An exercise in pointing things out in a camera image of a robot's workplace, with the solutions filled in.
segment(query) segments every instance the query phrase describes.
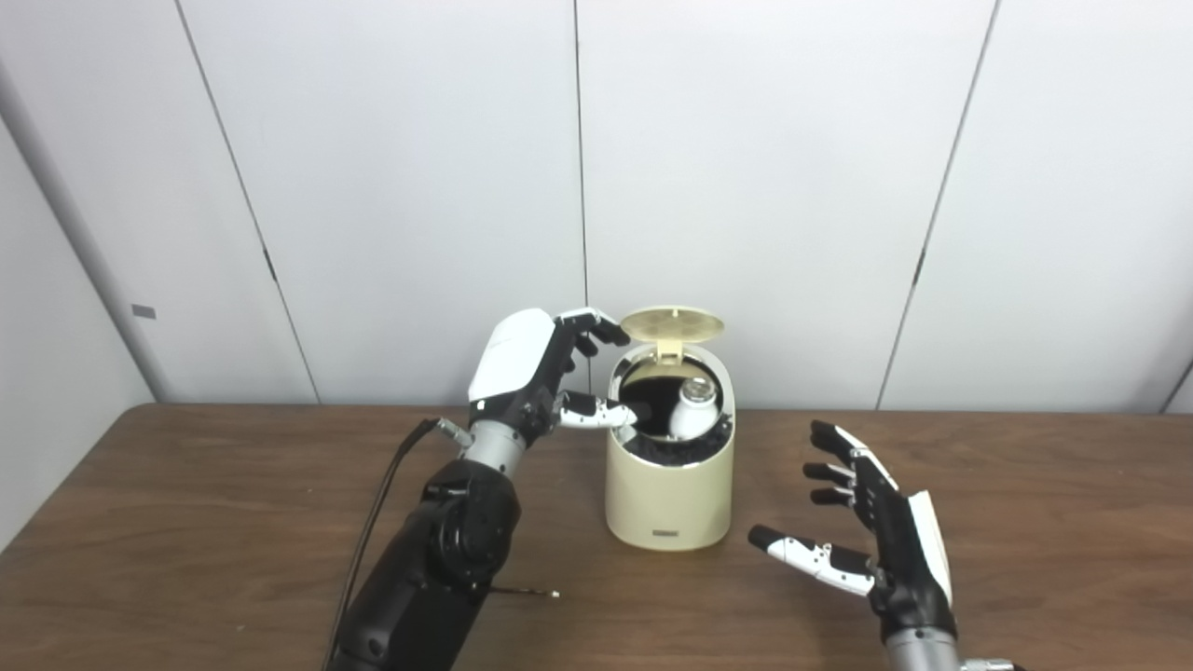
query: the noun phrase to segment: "lid hinge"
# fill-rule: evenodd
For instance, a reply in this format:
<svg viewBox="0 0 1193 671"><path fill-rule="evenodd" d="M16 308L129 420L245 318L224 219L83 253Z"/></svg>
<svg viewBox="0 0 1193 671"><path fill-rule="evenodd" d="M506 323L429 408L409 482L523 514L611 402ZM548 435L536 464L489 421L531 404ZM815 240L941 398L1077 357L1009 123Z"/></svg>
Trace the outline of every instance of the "lid hinge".
<svg viewBox="0 0 1193 671"><path fill-rule="evenodd" d="M659 340L657 361L663 365L679 365L684 363L682 340Z"/></svg>

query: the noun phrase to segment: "black cable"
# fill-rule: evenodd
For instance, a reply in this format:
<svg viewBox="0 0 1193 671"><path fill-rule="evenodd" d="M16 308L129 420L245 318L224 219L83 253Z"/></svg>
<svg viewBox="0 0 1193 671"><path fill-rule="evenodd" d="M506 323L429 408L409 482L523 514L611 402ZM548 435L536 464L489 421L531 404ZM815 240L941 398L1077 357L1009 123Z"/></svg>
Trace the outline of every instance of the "black cable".
<svg viewBox="0 0 1193 671"><path fill-rule="evenodd" d="M402 463L402 457L414 448L415 443L431 431L434 431L437 424L439 424L438 419L424 419L414 427L414 431L410 431L402 443L397 445L394 458L390 460L389 467L385 469L385 475L381 480L381 486L377 487L372 509L369 510L364 528L360 530L360 537L357 540L357 549L352 552L348 574L344 579L344 591L340 592L340 603L335 607L335 618L332 621L332 638L327 642L327 654L323 657L323 671L327 671L332 665L332 655L335 654L335 638L340 632L340 621L344 620L344 615L348 611L348 601L352 598L352 589L356 586L357 573L360 571L360 561L364 559L365 547L369 544L369 537L372 536L373 524L377 523L377 516L381 513L381 506L384 505L385 497L389 494L389 487L394 484L394 474L397 473L397 466Z"/></svg>

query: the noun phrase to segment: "white bottle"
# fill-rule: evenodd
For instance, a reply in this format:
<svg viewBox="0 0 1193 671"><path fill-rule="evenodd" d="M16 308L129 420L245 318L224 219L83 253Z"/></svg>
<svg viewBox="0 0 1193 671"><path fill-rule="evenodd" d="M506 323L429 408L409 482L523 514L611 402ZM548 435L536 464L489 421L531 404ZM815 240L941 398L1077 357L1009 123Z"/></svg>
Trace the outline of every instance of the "white bottle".
<svg viewBox="0 0 1193 671"><path fill-rule="evenodd" d="M670 437L691 441L705 435L721 417L717 386L706 377L688 377L679 388L679 404L672 413Z"/></svg>

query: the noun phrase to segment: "robotic arm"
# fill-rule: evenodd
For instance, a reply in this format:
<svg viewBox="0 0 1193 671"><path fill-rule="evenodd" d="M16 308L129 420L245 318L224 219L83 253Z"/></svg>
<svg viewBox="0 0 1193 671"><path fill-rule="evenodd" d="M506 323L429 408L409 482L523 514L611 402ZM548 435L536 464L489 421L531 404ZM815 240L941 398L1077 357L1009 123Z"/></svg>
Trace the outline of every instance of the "robotic arm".
<svg viewBox="0 0 1193 671"><path fill-rule="evenodd" d="M460 444L459 458L427 481L377 560L335 632L329 669L451 669L509 555L521 515L511 478L523 454L556 425L605 429L638 419L625 405L560 390L575 369L573 353L596 353L589 337L630 341L593 308L555 319L528 309L496 326L469 387L468 430L438 423Z"/></svg>
<svg viewBox="0 0 1193 671"><path fill-rule="evenodd" d="M822 583L867 597L894 671L1019 670L1005 659L958 659L948 558L928 492L903 495L870 448L840 426L812 421L811 443L843 464L804 464L804 475L833 484L812 491L812 503L852 509L877 540L877 560L764 525L750 529L750 543Z"/></svg>

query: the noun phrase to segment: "small trash can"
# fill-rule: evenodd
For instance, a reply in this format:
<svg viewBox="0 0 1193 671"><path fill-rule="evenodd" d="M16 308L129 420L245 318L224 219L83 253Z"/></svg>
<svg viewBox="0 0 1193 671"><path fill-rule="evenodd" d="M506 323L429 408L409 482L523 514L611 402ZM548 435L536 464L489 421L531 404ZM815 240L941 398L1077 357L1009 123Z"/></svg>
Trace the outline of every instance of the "small trash can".
<svg viewBox="0 0 1193 671"><path fill-rule="evenodd" d="M610 431L608 528L653 550L711 546L729 531L736 407L724 364L693 343L717 337L724 324L676 306L635 312L622 327L645 344L617 362L608 398L650 413Z"/></svg>

